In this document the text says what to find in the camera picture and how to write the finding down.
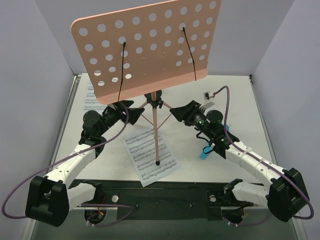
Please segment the white wall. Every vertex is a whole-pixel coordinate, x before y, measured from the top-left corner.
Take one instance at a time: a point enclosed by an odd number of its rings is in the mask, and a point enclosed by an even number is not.
[[[87,16],[166,0],[35,0],[73,72],[87,72],[70,33]],[[252,74],[294,0],[221,0],[208,59],[214,75]]]
[[[253,75],[276,159],[298,169],[306,183],[315,217],[303,223],[312,240],[320,234],[319,13],[319,0],[295,0]]]
[[[0,203],[50,162],[73,80],[33,0],[0,1]],[[28,184],[7,206],[23,215]],[[0,214],[0,239],[18,240],[24,220]]]

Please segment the blue object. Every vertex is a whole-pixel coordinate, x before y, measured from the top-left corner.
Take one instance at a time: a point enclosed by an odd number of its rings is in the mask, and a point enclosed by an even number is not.
[[[229,127],[229,125],[226,125],[226,129],[229,131],[229,129],[230,129],[230,127]],[[209,152],[211,150],[211,147],[210,147],[210,145],[208,144],[208,146],[204,149],[204,152],[202,151],[201,152],[201,154],[200,154],[200,158],[201,159],[206,159],[207,157],[208,157],[208,155],[210,154],[210,153],[208,153],[208,154],[206,154],[207,152]]]

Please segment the paper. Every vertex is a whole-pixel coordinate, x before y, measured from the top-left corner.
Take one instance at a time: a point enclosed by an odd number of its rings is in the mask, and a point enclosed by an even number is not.
[[[86,88],[83,113],[86,113],[89,110],[95,110],[99,114],[102,114],[102,112],[105,110],[106,107],[107,107],[106,105],[100,104],[97,101],[94,86],[92,85],[92,82],[89,81],[88,86]]]
[[[154,130],[126,137],[124,145],[143,187],[158,181],[179,168],[177,159],[158,134],[160,165],[156,165]]]

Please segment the white table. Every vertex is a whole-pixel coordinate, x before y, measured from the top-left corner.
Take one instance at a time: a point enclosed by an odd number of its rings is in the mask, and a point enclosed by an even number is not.
[[[88,75],[82,74],[58,148],[56,161],[68,156],[80,139],[88,82]],[[230,132],[257,154],[271,161],[266,135],[247,76],[208,76],[205,79],[162,90],[162,100],[173,107],[184,106],[191,100],[203,103],[204,92],[217,91],[224,85],[230,88],[230,109],[227,121]],[[134,107],[139,107],[146,101],[144,96],[138,96],[132,100],[135,102]],[[215,105],[210,110],[217,109],[224,115],[225,108],[226,92],[223,91],[216,96]],[[160,124],[169,114],[166,107],[159,109],[158,123]],[[152,120],[150,105],[145,107],[144,115]],[[104,137],[110,139],[122,127],[123,123],[119,121],[105,133]],[[124,138],[133,131],[143,131],[151,127],[151,124],[142,117],[134,126],[128,125],[122,135],[108,143],[100,156],[90,163],[77,179],[138,181],[124,146]],[[249,183],[259,183],[238,165],[223,159],[214,152],[206,159],[201,159],[201,151],[207,143],[196,138],[198,132],[193,127],[185,126],[173,116],[160,128],[159,133],[166,138],[170,149],[180,162],[180,169],[161,181],[229,183],[240,178]]]

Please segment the hole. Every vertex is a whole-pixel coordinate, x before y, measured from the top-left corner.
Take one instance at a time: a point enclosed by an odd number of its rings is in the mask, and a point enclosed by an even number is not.
[[[97,64],[97,62],[98,62],[98,60],[97,60],[96,58],[91,58],[91,59],[90,59],[90,63],[91,63],[92,65]]]
[[[164,14],[164,16],[168,19],[168,18],[171,18],[171,16],[172,16],[172,11],[169,9],[169,10],[167,10],[167,11],[165,11],[165,14]]]
[[[96,76],[100,76],[100,75],[101,75],[101,71],[100,71],[100,70],[96,70],[96,71],[94,71],[94,75],[96,75]]]
[[[86,28],[84,28],[84,27],[81,27],[81,28],[79,29],[79,34],[80,34],[81,36],[87,36],[87,35],[88,35],[88,30],[87,30]]]
[[[156,36],[157,35],[157,31],[155,30],[155,29],[152,29],[151,31],[150,31],[150,36],[151,37],[154,37],[154,36]]]
[[[142,53],[142,51],[143,51],[142,47],[137,47],[137,49],[135,50],[137,54]]]
[[[127,51],[124,51],[124,57],[127,57],[128,56],[128,52]]]
[[[105,56],[105,60],[107,61],[111,61],[112,59],[114,59],[114,56],[112,56],[111,54],[108,54],[107,56]]]
[[[110,46],[110,42],[108,40],[103,40],[101,45],[102,45],[102,47],[107,48]]]
[[[117,20],[114,25],[117,29],[121,29],[124,26],[124,22],[121,20]]]
[[[140,40],[141,38],[142,38],[141,33],[136,33],[136,34],[134,35],[134,39],[135,39],[135,40]]]
[[[167,40],[164,42],[164,46],[165,47],[169,47],[171,45],[171,41],[170,40]]]
[[[184,41],[185,41],[185,38],[184,38],[184,37],[180,37],[180,38],[178,39],[178,43],[179,43],[179,44],[182,44]]]
[[[166,34],[169,34],[171,32],[172,28],[170,26],[166,26],[165,29],[164,29],[164,32]]]
[[[116,71],[116,68],[114,66],[109,67],[109,72],[114,73]]]
[[[204,36],[205,38],[207,38],[207,37],[209,37],[209,35],[210,35],[210,32],[209,32],[209,31],[206,31],[203,36]]]
[[[151,46],[150,46],[150,49],[151,50],[156,50],[157,49],[157,44],[151,44]]]
[[[200,24],[200,21],[199,20],[195,20],[192,25],[196,28],[196,27],[199,26],[199,24]]]
[[[150,15],[149,15],[149,20],[151,21],[151,22],[153,22],[154,20],[156,20],[157,19],[157,15],[155,14],[155,13],[151,13]]]
[[[132,18],[132,23],[134,25],[138,25],[140,23],[140,17],[135,16],[134,18]]]
[[[100,33],[103,33],[105,30],[106,30],[106,25],[104,25],[102,23],[98,25],[98,31]]]
[[[207,20],[206,20],[206,24],[212,24],[213,22],[213,18],[212,17],[209,17]]]
[[[123,68],[124,68],[124,69],[128,69],[128,68],[130,68],[130,64],[129,64],[129,63],[125,63],[125,64],[123,64]]]
[[[216,3],[216,1],[212,1],[211,3],[210,3],[210,9],[214,9],[215,7],[216,7],[216,5],[217,5],[217,3]]]
[[[84,46],[84,49],[88,52],[92,51],[92,49],[94,49],[94,46],[92,46],[91,44],[86,44]]]
[[[199,3],[199,4],[197,4],[197,5],[195,6],[195,11],[196,11],[196,12],[200,12],[201,9],[202,9],[202,4],[201,4],[201,3]]]
[[[181,14],[181,15],[185,15],[185,14],[187,13],[187,11],[188,11],[188,8],[187,8],[186,6],[184,6],[184,7],[182,7],[182,8],[180,9],[180,14]]]
[[[194,40],[197,39],[197,37],[198,37],[197,34],[193,34],[193,35],[191,36],[191,40],[194,41]]]
[[[126,38],[124,36],[119,37],[118,42],[120,44],[123,44],[126,41]]]
[[[179,29],[180,29],[180,30],[183,30],[184,27],[186,27],[186,24],[185,24],[185,23],[181,23],[181,24],[179,25]]]

